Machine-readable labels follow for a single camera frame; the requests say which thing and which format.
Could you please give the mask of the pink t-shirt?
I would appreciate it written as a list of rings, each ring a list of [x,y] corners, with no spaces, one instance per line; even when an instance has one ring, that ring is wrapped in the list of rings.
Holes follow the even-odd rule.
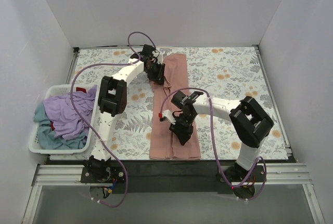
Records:
[[[172,54],[163,58],[164,84],[151,83],[153,91],[153,117],[149,157],[151,159],[197,160],[201,158],[196,124],[191,138],[181,145],[169,130],[170,122],[159,119],[160,108],[176,111],[177,107],[167,96],[178,89],[188,87],[187,58],[185,54]]]

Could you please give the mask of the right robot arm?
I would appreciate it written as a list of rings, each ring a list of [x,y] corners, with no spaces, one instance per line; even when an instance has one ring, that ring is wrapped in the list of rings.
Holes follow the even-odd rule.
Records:
[[[227,100],[211,97],[203,89],[196,89],[190,95],[177,90],[170,96],[172,104],[179,109],[180,114],[161,109],[159,119],[170,122],[169,129],[181,145],[192,136],[197,115],[208,115],[211,120],[218,117],[230,121],[242,143],[233,169],[236,178],[240,180],[237,187],[241,187],[253,177],[254,168],[262,160],[259,156],[262,143],[274,126],[271,117],[254,98],[246,96],[241,100]]]

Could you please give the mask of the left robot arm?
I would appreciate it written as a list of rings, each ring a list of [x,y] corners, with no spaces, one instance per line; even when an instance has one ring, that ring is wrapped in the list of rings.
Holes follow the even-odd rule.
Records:
[[[144,45],[138,53],[133,53],[128,63],[116,74],[104,76],[97,89],[87,143],[94,144],[91,155],[84,162],[81,182],[114,183],[127,182],[127,171],[122,162],[111,165],[114,157],[109,148],[109,141],[114,133],[120,114],[127,105],[127,86],[140,73],[145,72],[152,82],[164,82],[163,57],[154,45]]]

